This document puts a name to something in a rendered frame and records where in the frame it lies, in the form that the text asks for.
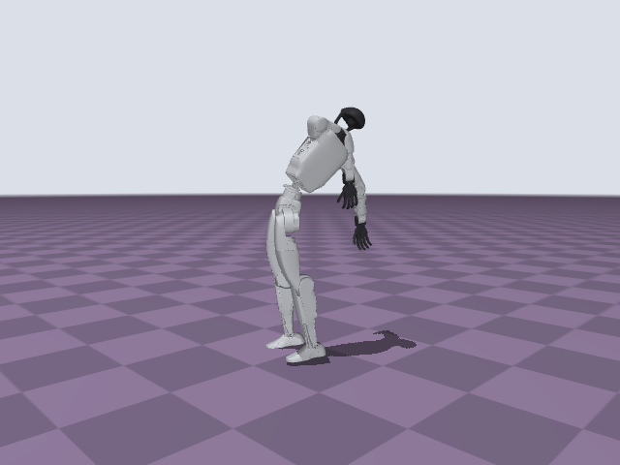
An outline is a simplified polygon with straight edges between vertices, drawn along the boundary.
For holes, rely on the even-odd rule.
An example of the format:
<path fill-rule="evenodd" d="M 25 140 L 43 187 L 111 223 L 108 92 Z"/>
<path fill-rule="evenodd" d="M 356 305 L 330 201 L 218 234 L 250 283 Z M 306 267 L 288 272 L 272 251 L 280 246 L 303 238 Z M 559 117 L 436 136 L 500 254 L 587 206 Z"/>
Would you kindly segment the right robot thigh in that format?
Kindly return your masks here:
<path fill-rule="evenodd" d="M 278 264 L 276 254 L 275 254 L 275 244 L 274 244 L 274 224 L 275 224 L 275 209 L 271 210 L 271 214 L 269 217 L 267 232 L 266 232 L 266 252 L 268 261 L 273 272 L 275 279 L 278 284 L 284 288 L 290 287 L 289 283 L 285 279 L 280 266 Z"/>

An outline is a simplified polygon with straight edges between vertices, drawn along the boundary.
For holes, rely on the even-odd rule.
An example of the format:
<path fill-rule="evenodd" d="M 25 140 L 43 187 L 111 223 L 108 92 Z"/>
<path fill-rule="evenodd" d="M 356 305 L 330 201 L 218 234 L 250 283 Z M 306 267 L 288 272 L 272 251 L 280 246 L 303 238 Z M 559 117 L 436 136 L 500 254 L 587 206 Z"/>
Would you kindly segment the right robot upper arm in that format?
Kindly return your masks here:
<path fill-rule="evenodd" d="M 353 157 L 352 159 L 353 159 L 353 163 L 355 164 L 355 158 Z M 343 171 L 342 169 L 344 169 L 344 167 L 346 168 L 346 165 L 347 165 L 347 161 L 340 168 L 340 170 Z M 360 177 L 356 167 L 354 167 L 354 174 L 355 174 L 355 183 L 353 183 L 353 185 L 356 187 L 357 197 L 360 198 L 365 194 L 365 184 L 362 178 Z"/>

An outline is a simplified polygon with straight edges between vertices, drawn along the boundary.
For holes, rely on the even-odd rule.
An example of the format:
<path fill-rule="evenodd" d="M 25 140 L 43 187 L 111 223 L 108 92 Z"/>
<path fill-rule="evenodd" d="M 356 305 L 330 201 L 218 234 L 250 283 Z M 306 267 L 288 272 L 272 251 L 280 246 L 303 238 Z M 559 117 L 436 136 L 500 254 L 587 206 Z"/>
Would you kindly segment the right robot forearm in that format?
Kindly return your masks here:
<path fill-rule="evenodd" d="M 357 198 L 357 200 L 358 200 L 358 204 L 357 206 L 355 206 L 355 214 L 356 214 L 355 216 L 357 216 L 358 218 L 358 223 L 361 224 L 366 221 L 366 217 L 365 217 L 366 212 L 367 212 L 365 208 L 366 207 L 366 204 L 365 204 L 366 196 L 363 195 L 362 197 Z M 354 197 L 354 201 L 355 201 L 355 197 Z M 355 201 L 355 204 L 356 204 L 356 201 Z"/>

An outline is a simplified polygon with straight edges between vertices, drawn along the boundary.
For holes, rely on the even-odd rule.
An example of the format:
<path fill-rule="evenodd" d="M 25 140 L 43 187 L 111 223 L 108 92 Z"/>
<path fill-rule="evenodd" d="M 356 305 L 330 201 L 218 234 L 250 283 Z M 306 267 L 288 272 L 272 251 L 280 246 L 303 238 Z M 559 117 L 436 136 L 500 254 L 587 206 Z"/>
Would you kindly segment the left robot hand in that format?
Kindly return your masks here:
<path fill-rule="evenodd" d="M 354 175 L 355 175 L 355 174 L 354 174 Z M 349 208 L 350 208 L 350 204 L 351 204 L 351 200 L 350 200 L 350 198 L 352 198 L 352 206 L 351 206 L 351 208 L 353 208 L 353 207 L 354 207 L 354 205 L 355 205 L 355 206 L 357 206 L 357 204 L 358 204 L 358 200 L 357 200 L 357 189 L 356 189 L 356 187 L 353 185 L 353 183 L 355 183 L 355 178 L 354 178 L 354 180 L 353 180 L 353 181 L 346 181 L 346 175 L 345 175 L 345 173 L 344 173 L 344 172 L 343 172 L 343 174 L 342 174 L 342 178 L 343 178 L 343 183 L 345 184 L 345 186 L 342 188 L 342 189 L 343 189 L 343 191 L 342 191 L 342 193 L 340 194 L 340 196 L 339 196 L 339 198 L 338 198 L 337 202 L 340 202 L 340 200 L 341 200 L 341 198 L 342 198 L 342 196 L 343 196 L 343 197 L 344 197 L 344 204 L 343 204 L 342 208 L 345 208 L 345 207 L 346 207 L 346 204 L 347 204 L 347 199 L 348 199 L 348 205 L 347 205 L 347 208 L 346 208 L 346 209 L 349 209 Z M 355 197 L 356 204 L 355 204 L 355 201 L 354 201 L 354 197 Z"/>

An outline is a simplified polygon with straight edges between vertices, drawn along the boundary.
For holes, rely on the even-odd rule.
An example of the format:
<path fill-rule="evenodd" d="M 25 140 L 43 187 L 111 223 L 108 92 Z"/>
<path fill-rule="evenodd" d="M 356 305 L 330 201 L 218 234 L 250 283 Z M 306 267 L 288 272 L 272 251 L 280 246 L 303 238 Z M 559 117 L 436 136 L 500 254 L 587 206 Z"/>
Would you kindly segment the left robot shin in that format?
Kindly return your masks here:
<path fill-rule="evenodd" d="M 317 339 L 315 320 L 317 318 L 317 305 L 314 292 L 314 282 L 311 278 L 304 277 L 300 280 L 298 294 L 296 294 L 294 287 L 291 287 L 291 291 L 294 309 L 301 326 L 303 337 L 305 338 L 306 346 L 308 346 L 309 349 L 316 349 Z M 314 345 L 316 346 L 314 347 Z"/>

